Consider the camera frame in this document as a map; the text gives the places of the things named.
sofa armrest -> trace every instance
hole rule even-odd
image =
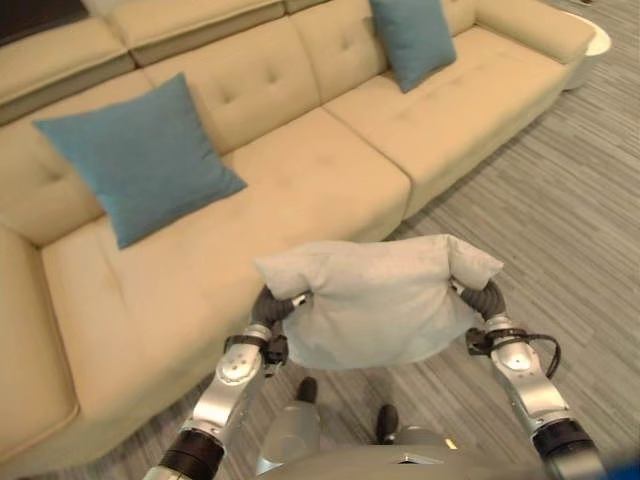
[[[0,225],[0,464],[51,435],[77,401],[40,254]]]
[[[568,64],[584,55],[591,26],[538,0],[478,0],[476,23]]]

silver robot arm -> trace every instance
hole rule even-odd
[[[593,441],[550,380],[560,361],[560,346],[555,339],[518,328],[507,317],[504,299],[493,282],[481,292],[465,291],[455,283],[454,288],[486,321],[483,330],[467,332],[469,353],[491,359],[494,374],[543,460],[548,476],[557,480],[606,478]],[[529,344],[539,339],[556,343],[556,354],[546,373],[538,353]]]
[[[265,377],[286,361],[286,339],[274,325],[303,303],[278,301],[263,289],[242,335],[227,339],[215,376],[158,466],[144,480],[211,480]]]

blue pillow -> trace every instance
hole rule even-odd
[[[184,74],[131,101],[34,124],[98,197],[120,248],[247,186],[213,151]]]
[[[403,92],[456,59],[440,0],[369,0]]]

black cable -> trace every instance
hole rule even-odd
[[[547,378],[552,379],[556,374],[556,370],[560,366],[560,360],[562,360],[562,348],[560,347],[560,343],[551,335],[545,335],[542,333],[534,333],[528,335],[530,340],[546,340],[552,342],[555,345],[555,350],[553,352],[553,358],[551,359],[551,363],[549,367],[547,367]]]

sofa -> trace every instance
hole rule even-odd
[[[457,60],[407,94],[367,0],[141,1],[0,49],[0,478],[122,442],[213,369],[255,257],[384,239],[550,108],[593,35],[536,0],[443,4]],[[179,72],[249,187],[119,250],[32,122]]]

